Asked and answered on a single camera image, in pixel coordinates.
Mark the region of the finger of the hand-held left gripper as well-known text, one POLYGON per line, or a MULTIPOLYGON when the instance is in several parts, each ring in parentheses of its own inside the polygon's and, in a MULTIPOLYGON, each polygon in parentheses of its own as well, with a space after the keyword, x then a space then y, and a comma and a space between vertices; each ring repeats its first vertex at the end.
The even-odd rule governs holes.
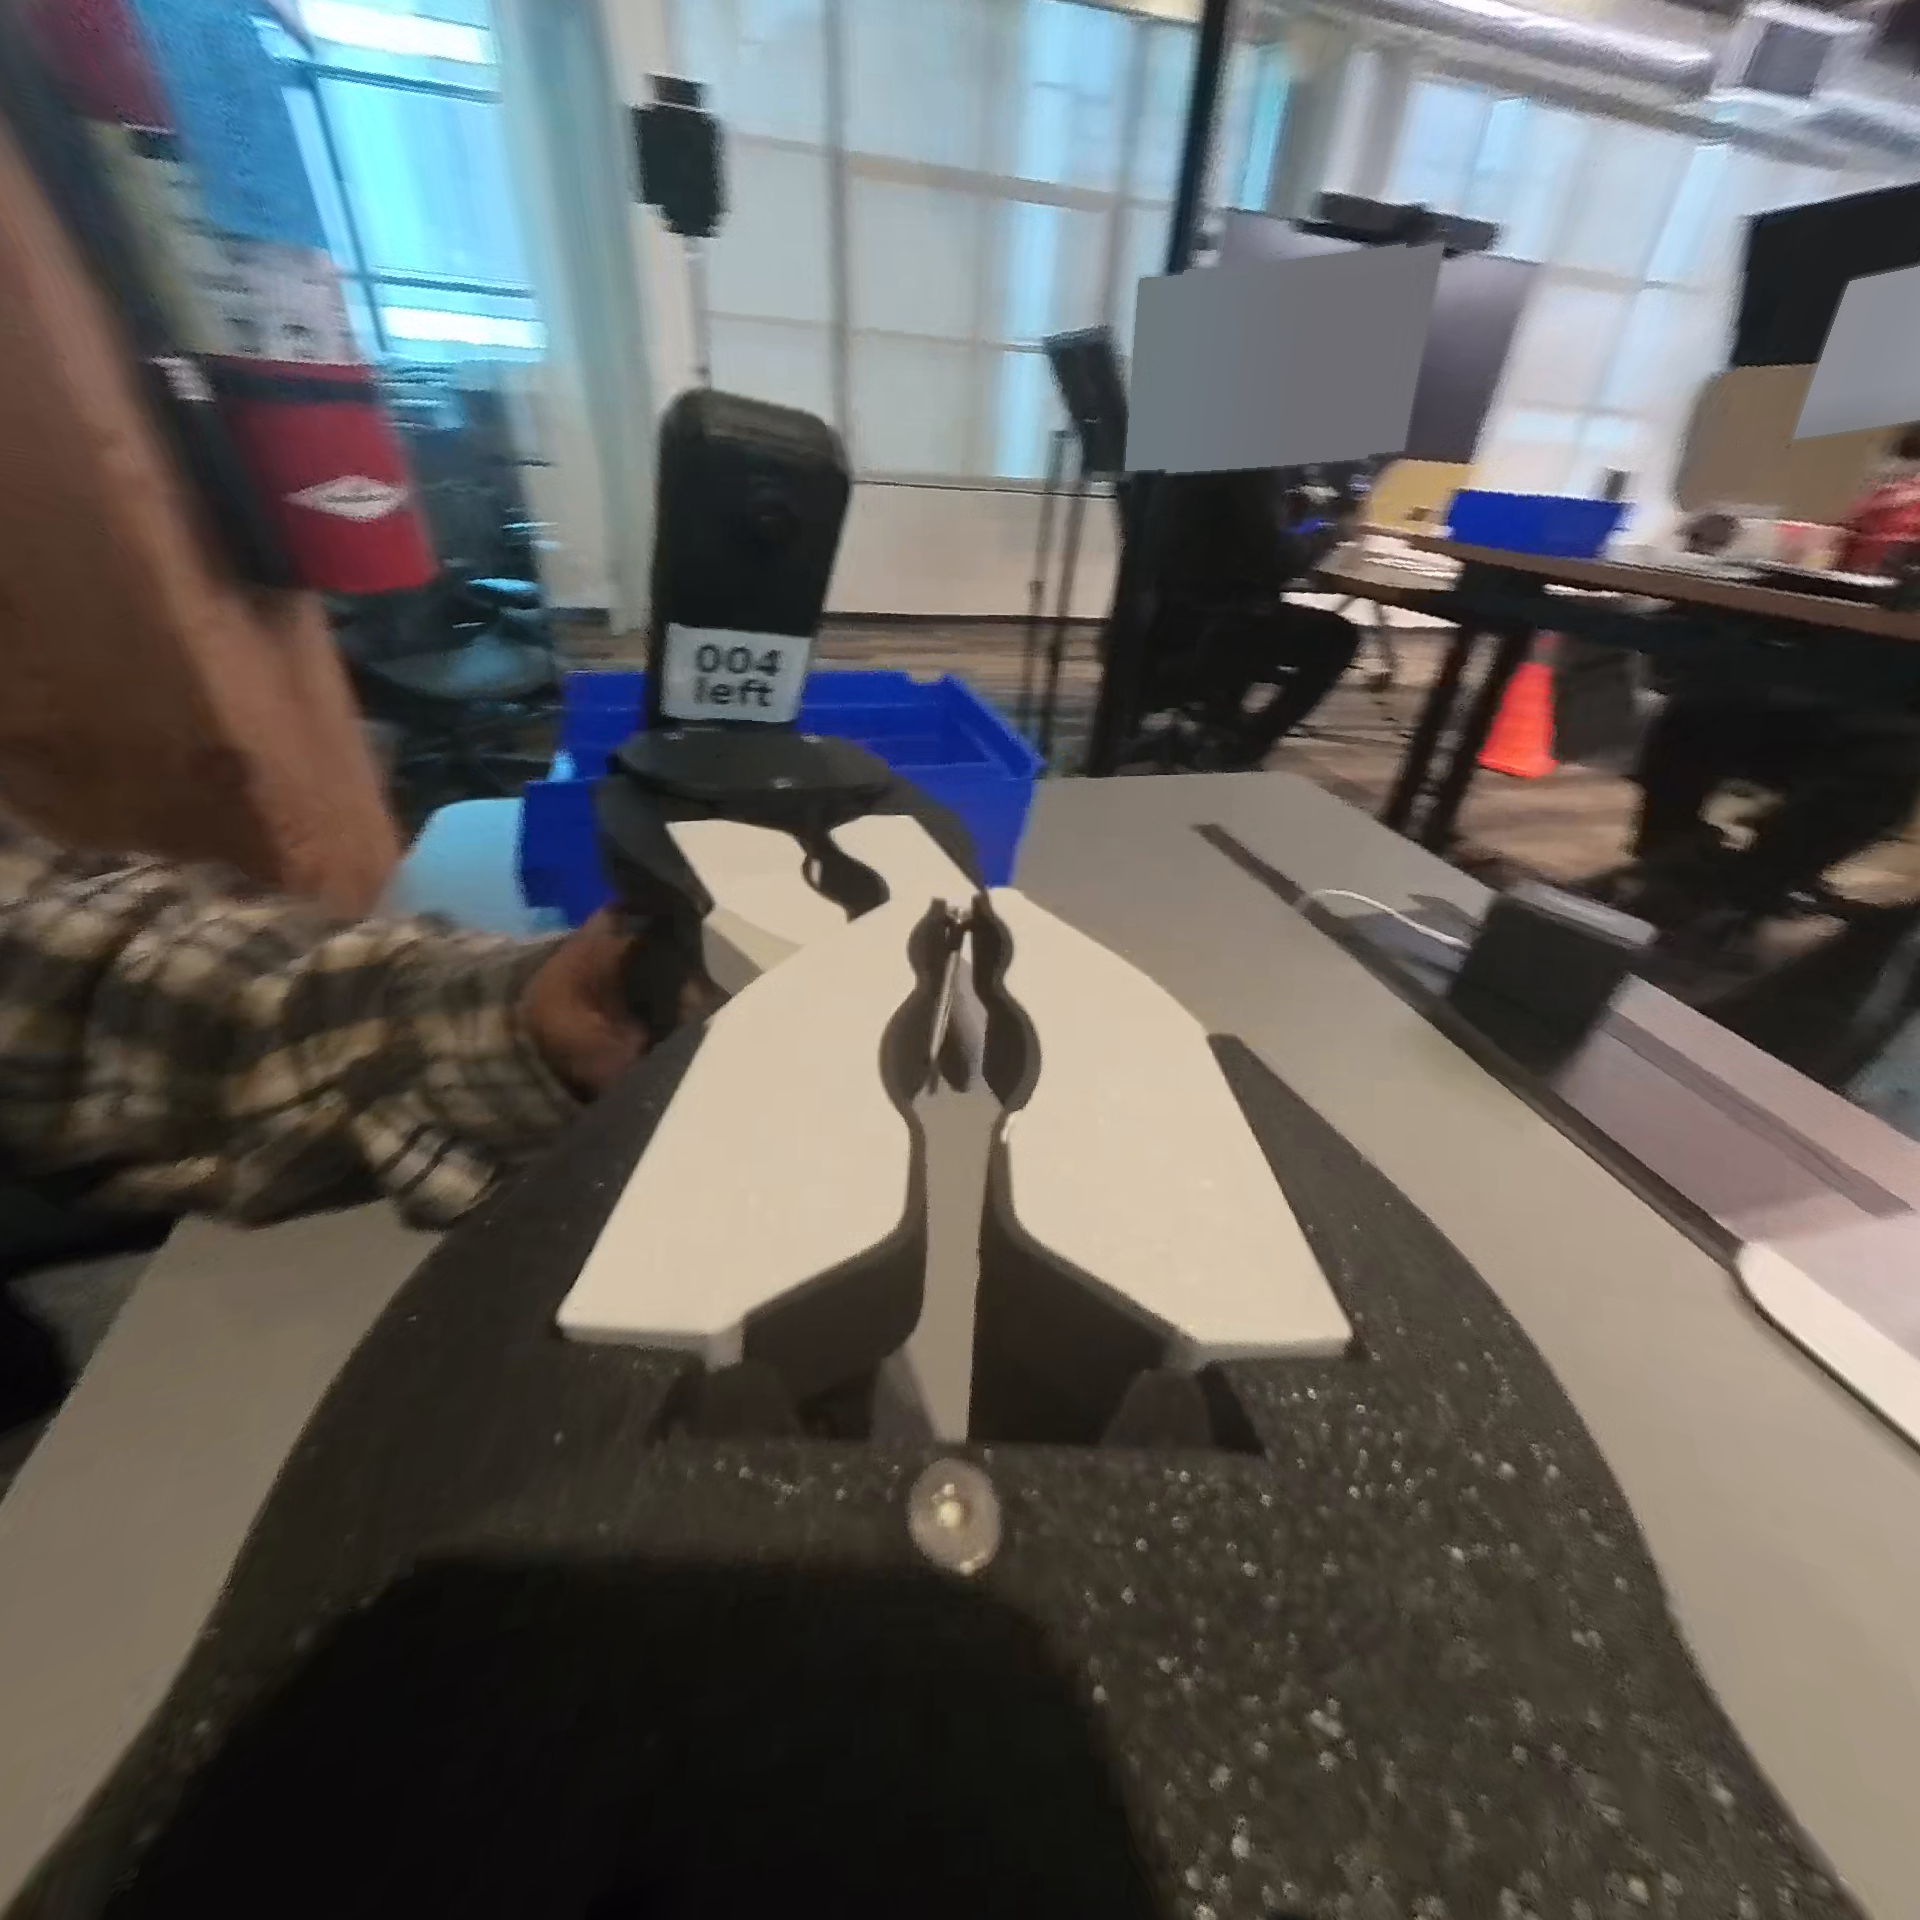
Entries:
POLYGON ((844 906, 811 887, 789 833, 727 820, 670 823, 667 830, 710 899, 701 957, 719 991, 743 991, 798 947, 844 927, 844 906))
POLYGON ((962 921, 975 878, 913 814, 859 814, 817 830, 817 935, 862 918, 913 934, 962 921))

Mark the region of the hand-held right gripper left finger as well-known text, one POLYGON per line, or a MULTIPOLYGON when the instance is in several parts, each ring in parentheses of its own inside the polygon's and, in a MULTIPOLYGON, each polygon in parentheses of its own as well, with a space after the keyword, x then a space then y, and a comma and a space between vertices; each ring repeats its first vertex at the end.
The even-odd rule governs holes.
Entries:
POLYGON ((707 1368, 875 1368, 923 1301, 913 1102, 948 970, 948 903, 894 899, 817 935, 701 1027, 565 1292, 575 1342, 707 1368))

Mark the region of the silver bolt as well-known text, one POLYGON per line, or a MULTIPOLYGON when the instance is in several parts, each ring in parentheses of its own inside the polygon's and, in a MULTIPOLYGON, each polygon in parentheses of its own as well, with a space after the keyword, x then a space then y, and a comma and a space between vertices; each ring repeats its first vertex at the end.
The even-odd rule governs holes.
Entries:
POLYGON ((937 940, 937 994, 926 1014, 923 1095, 967 1092, 982 1048, 982 1011, 972 991, 972 915, 948 899, 926 903, 937 940))

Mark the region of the person's left forearm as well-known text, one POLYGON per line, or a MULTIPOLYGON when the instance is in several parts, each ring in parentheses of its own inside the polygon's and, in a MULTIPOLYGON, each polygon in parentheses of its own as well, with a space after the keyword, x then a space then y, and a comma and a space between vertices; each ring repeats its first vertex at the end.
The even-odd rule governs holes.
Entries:
POLYGON ((524 991, 556 941, 329 918, 3 820, 3 1186, 246 1225, 445 1225, 585 1108, 524 991))

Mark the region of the person's left hand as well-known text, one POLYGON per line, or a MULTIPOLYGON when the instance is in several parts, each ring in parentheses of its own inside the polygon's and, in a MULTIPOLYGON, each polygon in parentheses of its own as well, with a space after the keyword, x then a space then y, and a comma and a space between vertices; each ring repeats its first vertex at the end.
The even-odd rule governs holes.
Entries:
POLYGON ((632 918, 599 906, 549 944, 518 994, 518 1020, 546 1070, 581 1102, 599 1099, 656 1045, 626 991, 632 918))

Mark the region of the blue plastic bin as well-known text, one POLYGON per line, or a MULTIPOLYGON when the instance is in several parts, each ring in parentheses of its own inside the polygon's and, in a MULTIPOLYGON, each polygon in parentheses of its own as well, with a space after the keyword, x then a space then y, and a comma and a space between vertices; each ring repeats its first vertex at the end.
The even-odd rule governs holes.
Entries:
MULTIPOLYGON (((647 688, 642 666, 565 675, 556 755, 521 792, 514 847, 521 899, 552 924, 578 924, 607 899, 594 846, 594 783, 638 732, 647 688)), ((798 723, 887 761, 967 827, 986 883, 1011 880, 1042 761, 972 684, 887 666, 818 666, 805 684, 798 723)))
POLYGON ((1557 492, 1455 492, 1442 528, 1455 545, 1535 556, 1557 561, 1595 561, 1619 534, 1629 504, 1557 492))

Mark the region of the black office chair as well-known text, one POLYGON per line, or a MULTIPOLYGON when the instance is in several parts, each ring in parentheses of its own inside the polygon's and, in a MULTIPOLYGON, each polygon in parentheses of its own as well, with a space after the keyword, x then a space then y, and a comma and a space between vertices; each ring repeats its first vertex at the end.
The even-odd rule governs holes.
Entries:
POLYGON ((407 811, 506 798, 546 774, 561 662, 533 580, 448 572, 367 594, 337 612, 334 638, 407 811))

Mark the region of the black light panel stand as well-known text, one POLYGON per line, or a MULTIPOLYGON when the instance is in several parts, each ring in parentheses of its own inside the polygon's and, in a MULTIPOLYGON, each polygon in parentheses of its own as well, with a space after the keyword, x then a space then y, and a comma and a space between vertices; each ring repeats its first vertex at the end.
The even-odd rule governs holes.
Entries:
POLYGON ((628 107, 635 196, 676 233, 691 299, 692 376, 710 385, 707 252, 727 214, 722 127, 707 89, 683 76, 650 76, 647 98, 628 107))

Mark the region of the black tablet on stand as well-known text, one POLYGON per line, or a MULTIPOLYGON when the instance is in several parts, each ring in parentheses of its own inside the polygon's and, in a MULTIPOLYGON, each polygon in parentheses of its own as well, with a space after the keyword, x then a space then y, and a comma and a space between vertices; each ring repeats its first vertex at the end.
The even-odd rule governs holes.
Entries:
POLYGON ((1074 625, 1070 609, 1092 498, 1102 492, 1115 505, 1115 564, 1124 564, 1133 479, 1124 464, 1128 400, 1112 327, 1092 325, 1051 332, 1042 341, 1042 357, 1065 422, 1052 430, 1045 457, 1016 725, 1042 767, 1051 767, 1060 741, 1067 629, 1074 625))

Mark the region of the red fire extinguisher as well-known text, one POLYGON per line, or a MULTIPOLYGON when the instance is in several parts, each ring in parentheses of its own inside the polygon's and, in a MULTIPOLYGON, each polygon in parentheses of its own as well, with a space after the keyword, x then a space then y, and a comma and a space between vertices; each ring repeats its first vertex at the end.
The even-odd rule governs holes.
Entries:
POLYGON ((237 571, 334 596, 426 586, 438 561, 329 246, 208 221, 132 3, 4 3, 3 110, 237 571))

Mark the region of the orange traffic cone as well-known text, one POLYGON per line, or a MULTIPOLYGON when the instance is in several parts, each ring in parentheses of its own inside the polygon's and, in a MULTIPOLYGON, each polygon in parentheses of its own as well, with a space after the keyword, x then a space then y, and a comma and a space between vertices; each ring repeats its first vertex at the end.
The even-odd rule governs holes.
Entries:
POLYGON ((1523 657, 1510 672, 1474 768, 1510 782, 1541 782, 1557 768, 1554 755, 1554 632, 1529 638, 1523 657))

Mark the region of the yellow chair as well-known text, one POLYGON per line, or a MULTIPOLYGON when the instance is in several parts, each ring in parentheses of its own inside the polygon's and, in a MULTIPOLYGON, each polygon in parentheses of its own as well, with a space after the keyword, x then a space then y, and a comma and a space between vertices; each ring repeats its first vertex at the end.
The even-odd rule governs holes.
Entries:
POLYGON ((1472 477, 1472 463, 1415 463, 1398 457, 1368 479, 1358 524, 1392 537, 1439 537, 1449 527, 1455 493, 1465 492, 1472 477))

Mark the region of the blue paper tag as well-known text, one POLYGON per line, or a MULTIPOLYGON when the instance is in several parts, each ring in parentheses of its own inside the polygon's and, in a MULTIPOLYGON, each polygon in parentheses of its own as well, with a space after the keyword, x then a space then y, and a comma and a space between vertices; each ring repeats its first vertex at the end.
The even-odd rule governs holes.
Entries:
POLYGON ((278 62, 259 34, 265 5, 132 7, 208 221, 249 242, 328 252, 278 62))

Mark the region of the large dark monitor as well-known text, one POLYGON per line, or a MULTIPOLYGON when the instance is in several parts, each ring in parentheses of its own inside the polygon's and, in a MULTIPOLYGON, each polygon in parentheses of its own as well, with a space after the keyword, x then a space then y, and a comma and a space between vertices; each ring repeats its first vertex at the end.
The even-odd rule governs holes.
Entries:
MULTIPOLYGON (((1218 220, 1213 259, 1313 258, 1323 252, 1392 249, 1319 236, 1276 214, 1229 208, 1218 220)), ((1428 348, 1401 457, 1415 463, 1472 463, 1493 398, 1515 341, 1538 265, 1496 252, 1444 255, 1428 322, 1428 348)))

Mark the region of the dark wooden table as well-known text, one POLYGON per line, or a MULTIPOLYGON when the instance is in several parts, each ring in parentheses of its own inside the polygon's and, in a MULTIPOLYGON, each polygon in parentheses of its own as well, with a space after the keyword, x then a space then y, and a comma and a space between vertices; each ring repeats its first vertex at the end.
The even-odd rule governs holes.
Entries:
POLYGON ((1739 571, 1521 556, 1439 534, 1364 528, 1313 588, 1412 612, 1449 643, 1412 720, 1379 823, 1449 852, 1507 684, 1538 638, 1573 638, 1662 665, 1734 666, 1762 689, 1850 706, 1917 706, 1917 609, 1762 586, 1739 571))

